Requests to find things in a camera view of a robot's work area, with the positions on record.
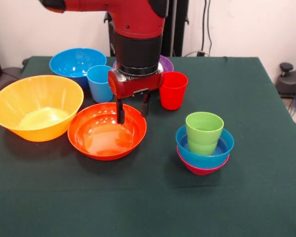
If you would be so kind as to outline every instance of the red cup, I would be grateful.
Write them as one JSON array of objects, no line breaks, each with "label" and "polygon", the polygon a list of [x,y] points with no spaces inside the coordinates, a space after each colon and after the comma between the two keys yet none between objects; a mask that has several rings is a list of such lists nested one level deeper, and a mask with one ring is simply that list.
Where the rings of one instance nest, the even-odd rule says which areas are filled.
[{"label": "red cup", "polygon": [[182,73],[164,73],[164,82],[159,89],[162,107],[166,110],[179,109],[183,103],[187,83],[188,79]]}]

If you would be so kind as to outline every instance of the green tablecloth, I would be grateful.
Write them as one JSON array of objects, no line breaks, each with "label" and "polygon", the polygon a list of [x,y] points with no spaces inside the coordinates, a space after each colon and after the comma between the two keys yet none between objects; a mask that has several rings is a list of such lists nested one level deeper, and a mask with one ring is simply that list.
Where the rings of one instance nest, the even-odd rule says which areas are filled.
[{"label": "green tablecloth", "polygon": [[[32,57],[23,77],[50,74],[49,59]],[[155,93],[143,142],[120,160],[92,160],[66,134],[31,143],[0,127],[0,237],[296,237],[296,127],[259,59],[171,60],[189,78],[182,108],[165,111]],[[176,154],[195,111],[220,115],[235,139],[203,177]]]}]

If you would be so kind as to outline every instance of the cup rim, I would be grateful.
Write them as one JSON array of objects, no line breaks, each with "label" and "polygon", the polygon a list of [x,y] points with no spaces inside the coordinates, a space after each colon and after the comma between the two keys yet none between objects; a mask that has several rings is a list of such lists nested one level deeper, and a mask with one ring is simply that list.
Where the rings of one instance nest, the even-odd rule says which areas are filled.
[{"label": "cup rim", "polygon": [[[192,115],[195,115],[195,114],[209,114],[209,115],[214,115],[214,116],[217,117],[219,120],[221,120],[221,122],[222,122],[222,126],[219,127],[218,129],[216,129],[216,130],[212,130],[212,131],[204,131],[204,130],[196,129],[196,128],[192,127],[192,126],[187,122],[188,118],[189,118],[190,116],[192,116]],[[185,118],[185,123],[186,123],[186,125],[187,125],[189,128],[191,128],[191,129],[194,130],[194,131],[198,131],[198,132],[206,132],[206,133],[217,132],[217,131],[223,129],[223,127],[224,127],[224,121],[223,121],[223,119],[222,119],[220,116],[218,116],[218,115],[216,115],[216,114],[213,114],[213,113],[211,113],[211,112],[194,112],[194,113],[192,113],[192,114],[189,114],[189,115],[186,116],[186,118]]]},{"label": "cup rim", "polygon": [[107,82],[97,82],[97,81],[93,81],[93,80],[91,80],[91,79],[89,78],[89,71],[90,71],[91,69],[93,69],[93,68],[96,68],[96,67],[106,67],[106,68],[110,68],[110,70],[113,69],[112,67],[110,67],[110,66],[108,66],[108,65],[96,65],[96,66],[93,66],[93,67],[89,68],[89,70],[87,71],[87,75],[86,75],[86,77],[87,77],[88,81],[90,81],[90,82],[92,82],[92,83],[96,83],[96,84],[108,84],[109,81],[107,81]]},{"label": "cup rim", "polygon": [[170,73],[175,73],[175,74],[181,74],[181,75],[183,75],[185,77],[185,79],[186,79],[186,83],[184,85],[182,85],[182,86],[179,86],[179,87],[169,87],[169,86],[165,86],[164,84],[162,84],[161,88],[166,88],[166,89],[180,89],[180,88],[183,88],[183,87],[186,87],[187,86],[187,84],[188,84],[188,78],[187,78],[187,76],[185,74],[180,73],[180,72],[174,72],[174,71],[172,71],[172,72],[165,72],[164,75],[165,74],[170,74]]}]

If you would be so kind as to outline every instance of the black cylindrical joint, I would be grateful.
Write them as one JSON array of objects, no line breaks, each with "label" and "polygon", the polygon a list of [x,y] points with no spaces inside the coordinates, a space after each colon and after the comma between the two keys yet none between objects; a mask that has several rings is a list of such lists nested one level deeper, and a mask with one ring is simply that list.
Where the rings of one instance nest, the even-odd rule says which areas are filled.
[{"label": "black cylindrical joint", "polygon": [[114,33],[118,69],[129,76],[144,77],[158,70],[162,35],[151,39],[133,39]]}]

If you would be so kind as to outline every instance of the stacked bowls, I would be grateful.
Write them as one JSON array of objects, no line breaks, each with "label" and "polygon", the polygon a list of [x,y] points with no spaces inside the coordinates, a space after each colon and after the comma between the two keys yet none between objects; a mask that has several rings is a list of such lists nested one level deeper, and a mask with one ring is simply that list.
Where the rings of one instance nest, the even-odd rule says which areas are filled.
[{"label": "stacked bowls", "polygon": [[178,129],[177,152],[192,173],[197,175],[213,173],[229,160],[234,139],[231,133],[223,128],[223,122],[220,120],[222,119],[215,114],[197,112],[187,116],[186,125]]}]

